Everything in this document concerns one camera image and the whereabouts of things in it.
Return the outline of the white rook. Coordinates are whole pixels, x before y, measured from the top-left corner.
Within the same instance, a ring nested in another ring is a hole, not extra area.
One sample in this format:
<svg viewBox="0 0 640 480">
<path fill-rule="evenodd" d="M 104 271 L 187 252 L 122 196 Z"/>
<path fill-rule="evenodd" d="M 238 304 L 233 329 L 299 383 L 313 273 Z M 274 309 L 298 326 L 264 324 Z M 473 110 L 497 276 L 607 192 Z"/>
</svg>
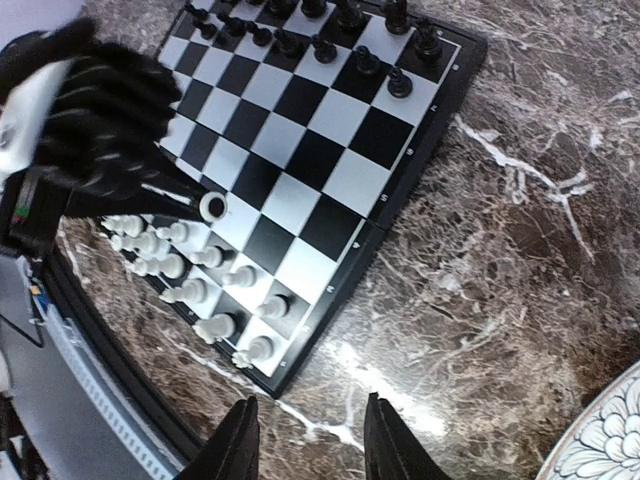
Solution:
<svg viewBox="0 0 640 480">
<path fill-rule="evenodd" d="M 246 369 L 269 360 L 273 354 L 273 340 L 267 336 L 258 336 L 253 338 L 245 349 L 236 351 L 231 360 L 237 368 Z"/>
</svg>

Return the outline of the white king piece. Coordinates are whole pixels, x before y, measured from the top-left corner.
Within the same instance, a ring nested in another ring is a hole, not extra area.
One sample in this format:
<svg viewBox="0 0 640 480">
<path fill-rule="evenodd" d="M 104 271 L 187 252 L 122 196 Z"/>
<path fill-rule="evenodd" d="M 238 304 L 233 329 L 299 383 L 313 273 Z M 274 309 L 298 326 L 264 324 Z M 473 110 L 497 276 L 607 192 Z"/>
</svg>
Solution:
<svg viewBox="0 0 640 480">
<path fill-rule="evenodd" d="M 113 235 L 110 245 L 115 251 L 139 252 L 147 255 L 155 254 L 160 247 L 160 239 L 153 232 L 143 232 L 138 237 Z"/>
</svg>

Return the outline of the white pawn g file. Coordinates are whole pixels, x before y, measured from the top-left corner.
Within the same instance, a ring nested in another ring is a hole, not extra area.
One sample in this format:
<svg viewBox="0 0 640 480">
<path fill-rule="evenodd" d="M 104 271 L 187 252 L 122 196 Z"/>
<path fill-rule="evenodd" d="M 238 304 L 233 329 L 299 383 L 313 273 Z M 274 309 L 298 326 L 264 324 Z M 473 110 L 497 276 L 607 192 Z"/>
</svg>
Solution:
<svg viewBox="0 0 640 480">
<path fill-rule="evenodd" d="M 257 271 L 251 265 L 243 265 L 233 272 L 226 273 L 221 282 L 224 286 L 246 288 L 253 286 L 257 281 Z"/>
</svg>

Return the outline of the white pawn e file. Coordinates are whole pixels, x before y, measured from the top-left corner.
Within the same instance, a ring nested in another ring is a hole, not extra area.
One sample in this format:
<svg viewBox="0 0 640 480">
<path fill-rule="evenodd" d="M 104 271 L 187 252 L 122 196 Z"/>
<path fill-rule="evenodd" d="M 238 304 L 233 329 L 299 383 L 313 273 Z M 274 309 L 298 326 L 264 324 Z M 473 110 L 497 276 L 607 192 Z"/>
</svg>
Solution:
<svg viewBox="0 0 640 480">
<path fill-rule="evenodd" d="M 190 254 L 189 260 L 194 265 L 202 265 L 206 268 L 218 268 L 225 261 L 225 252 L 219 246 L 208 246 L 202 251 Z"/>
</svg>

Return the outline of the white knight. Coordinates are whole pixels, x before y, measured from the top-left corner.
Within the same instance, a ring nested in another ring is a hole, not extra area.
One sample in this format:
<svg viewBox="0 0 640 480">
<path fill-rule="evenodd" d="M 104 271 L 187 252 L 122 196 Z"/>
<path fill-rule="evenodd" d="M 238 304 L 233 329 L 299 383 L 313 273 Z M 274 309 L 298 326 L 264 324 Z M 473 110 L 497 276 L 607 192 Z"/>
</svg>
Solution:
<svg viewBox="0 0 640 480">
<path fill-rule="evenodd" d="M 218 313 L 196 321 L 192 329 L 205 343 L 214 344 L 231 337 L 236 331 L 236 324 L 231 315 Z"/>
</svg>

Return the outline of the black grey chessboard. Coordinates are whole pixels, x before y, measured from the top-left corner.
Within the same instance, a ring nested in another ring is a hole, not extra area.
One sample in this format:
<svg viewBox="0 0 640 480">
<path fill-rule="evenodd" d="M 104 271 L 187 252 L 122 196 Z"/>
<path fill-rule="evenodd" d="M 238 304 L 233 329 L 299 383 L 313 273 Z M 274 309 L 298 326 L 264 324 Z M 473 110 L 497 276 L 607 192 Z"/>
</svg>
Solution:
<svg viewBox="0 0 640 480">
<path fill-rule="evenodd" d="M 480 35 L 409 11 L 409 31 L 389 33 L 385 2 L 190 1 L 158 54 L 183 93 L 161 148 L 227 212 L 212 223 L 141 216 L 143 232 L 183 222 L 189 239 L 121 253 L 130 265 L 181 256 L 178 279 L 144 278 L 160 294 L 202 279 L 204 302 L 170 305 L 192 326 L 231 315 L 235 333 L 211 344 L 227 358 L 271 338 L 273 356 L 241 370 L 272 397 L 351 295 L 486 57 Z M 442 45 L 432 65 L 414 52 L 421 18 Z M 214 245 L 220 267 L 189 260 Z M 256 283 L 224 286 L 243 265 Z M 287 314 L 256 316 L 274 295 Z"/>
</svg>

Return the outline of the white pawn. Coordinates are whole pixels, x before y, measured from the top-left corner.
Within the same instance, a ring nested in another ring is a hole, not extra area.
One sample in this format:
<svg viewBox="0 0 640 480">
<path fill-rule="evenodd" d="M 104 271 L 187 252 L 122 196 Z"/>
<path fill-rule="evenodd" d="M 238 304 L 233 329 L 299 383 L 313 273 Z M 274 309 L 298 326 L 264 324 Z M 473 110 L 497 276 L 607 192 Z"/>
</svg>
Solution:
<svg viewBox="0 0 640 480">
<path fill-rule="evenodd" d="M 169 226 L 157 227 L 155 230 L 159 239 L 173 243 L 184 243 L 189 239 L 189 226 L 183 222 L 175 222 Z"/>
</svg>

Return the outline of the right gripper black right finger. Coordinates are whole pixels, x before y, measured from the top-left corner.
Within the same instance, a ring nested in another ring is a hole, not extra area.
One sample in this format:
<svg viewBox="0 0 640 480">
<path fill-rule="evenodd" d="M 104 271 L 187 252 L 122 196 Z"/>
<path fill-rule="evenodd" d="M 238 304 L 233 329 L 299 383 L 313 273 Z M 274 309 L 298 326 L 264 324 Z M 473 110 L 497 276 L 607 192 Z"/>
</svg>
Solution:
<svg viewBox="0 0 640 480">
<path fill-rule="evenodd" d="M 364 420 L 365 471 L 375 480 L 450 480 L 413 435 L 391 403 L 368 396 Z"/>
</svg>

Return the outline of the white small piece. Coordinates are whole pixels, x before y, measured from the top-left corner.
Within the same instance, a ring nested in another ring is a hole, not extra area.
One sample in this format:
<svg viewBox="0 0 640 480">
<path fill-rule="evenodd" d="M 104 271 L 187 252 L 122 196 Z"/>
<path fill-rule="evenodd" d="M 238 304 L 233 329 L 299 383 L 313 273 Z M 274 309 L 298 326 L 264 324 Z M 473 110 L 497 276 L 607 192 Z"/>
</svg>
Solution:
<svg viewBox="0 0 640 480">
<path fill-rule="evenodd" d="M 198 209 L 205 222 L 215 222 L 227 212 L 226 198 L 219 192 L 208 192 L 199 200 Z"/>
</svg>

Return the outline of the white pawn f file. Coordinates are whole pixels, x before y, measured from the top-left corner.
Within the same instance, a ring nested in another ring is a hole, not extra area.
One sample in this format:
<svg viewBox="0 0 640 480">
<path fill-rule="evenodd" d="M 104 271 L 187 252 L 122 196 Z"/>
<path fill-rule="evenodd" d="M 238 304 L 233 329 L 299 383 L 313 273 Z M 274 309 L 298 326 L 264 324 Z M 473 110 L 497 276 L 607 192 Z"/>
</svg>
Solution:
<svg viewBox="0 0 640 480">
<path fill-rule="evenodd" d="M 199 278 L 186 279 L 179 287 L 165 289 L 159 298 L 166 303 L 202 303 L 207 297 L 207 284 Z"/>
</svg>

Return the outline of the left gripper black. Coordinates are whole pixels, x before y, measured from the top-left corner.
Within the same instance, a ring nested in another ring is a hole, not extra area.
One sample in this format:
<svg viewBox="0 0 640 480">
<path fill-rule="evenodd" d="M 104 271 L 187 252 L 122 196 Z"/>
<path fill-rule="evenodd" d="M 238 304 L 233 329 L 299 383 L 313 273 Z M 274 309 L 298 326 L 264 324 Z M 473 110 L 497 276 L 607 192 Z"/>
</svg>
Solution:
<svg viewBox="0 0 640 480">
<path fill-rule="evenodd" d="M 68 66 L 43 101 L 27 154 L 2 156 L 1 180 L 35 169 L 73 191 L 69 218 L 160 215 L 202 218 L 208 189 L 159 151 L 181 92 L 171 71 L 128 46 L 97 37 L 98 24 L 78 17 L 52 30 L 16 37 L 1 51 L 1 120 L 33 116 L 37 99 L 18 88 L 54 64 Z"/>
</svg>

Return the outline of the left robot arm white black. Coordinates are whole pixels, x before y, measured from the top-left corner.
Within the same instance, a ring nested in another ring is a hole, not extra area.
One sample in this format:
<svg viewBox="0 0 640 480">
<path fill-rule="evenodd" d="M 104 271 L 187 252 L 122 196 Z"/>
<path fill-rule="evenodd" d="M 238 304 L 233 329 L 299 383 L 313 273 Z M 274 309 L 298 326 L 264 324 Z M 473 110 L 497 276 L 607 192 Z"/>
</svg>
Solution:
<svg viewBox="0 0 640 480">
<path fill-rule="evenodd" d="M 62 217 L 211 220 L 211 194 L 160 149 L 181 91 L 156 59 L 77 18 L 1 54 L 1 252 L 39 257 Z"/>
</svg>

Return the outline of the white pawn h file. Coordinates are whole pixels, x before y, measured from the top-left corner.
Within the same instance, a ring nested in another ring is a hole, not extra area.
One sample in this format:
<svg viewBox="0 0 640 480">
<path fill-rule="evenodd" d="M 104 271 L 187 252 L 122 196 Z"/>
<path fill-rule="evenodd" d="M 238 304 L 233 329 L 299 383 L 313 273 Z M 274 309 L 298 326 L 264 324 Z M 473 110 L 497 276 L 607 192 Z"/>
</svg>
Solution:
<svg viewBox="0 0 640 480">
<path fill-rule="evenodd" d="M 274 295 L 256 308 L 255 315 L 263 319 L 279 319 L 284 317 L 288 310 L 288 299 L 281 295 Z"/>
</svg>

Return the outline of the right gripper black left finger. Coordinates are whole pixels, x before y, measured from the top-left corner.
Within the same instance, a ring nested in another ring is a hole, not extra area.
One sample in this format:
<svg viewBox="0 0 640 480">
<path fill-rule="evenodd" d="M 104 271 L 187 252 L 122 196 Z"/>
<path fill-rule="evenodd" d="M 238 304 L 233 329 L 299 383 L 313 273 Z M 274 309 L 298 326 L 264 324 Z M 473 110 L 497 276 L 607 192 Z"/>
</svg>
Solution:
<svg viewBox="0 0 640 480">
<path fill-rule="evenodd" d="M 255 396 L 237 401 L 177 480 L 259 478 L 260 425 Z"/>
</svg>

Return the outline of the white pawn c file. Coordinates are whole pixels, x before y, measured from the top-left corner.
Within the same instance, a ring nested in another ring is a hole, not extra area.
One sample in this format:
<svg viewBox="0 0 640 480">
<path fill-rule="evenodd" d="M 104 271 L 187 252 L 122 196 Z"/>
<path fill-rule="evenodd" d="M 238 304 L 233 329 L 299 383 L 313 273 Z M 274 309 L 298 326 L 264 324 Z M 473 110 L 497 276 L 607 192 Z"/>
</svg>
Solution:
<svg viewBox="0 0 640 480">
<path fill-rule="evenodd" d="M 131 237 L 139 236 L 145 228 L 144 220 L 136 215 L 108 216 L 101 225 L 108 231 Z"/>
</svg>

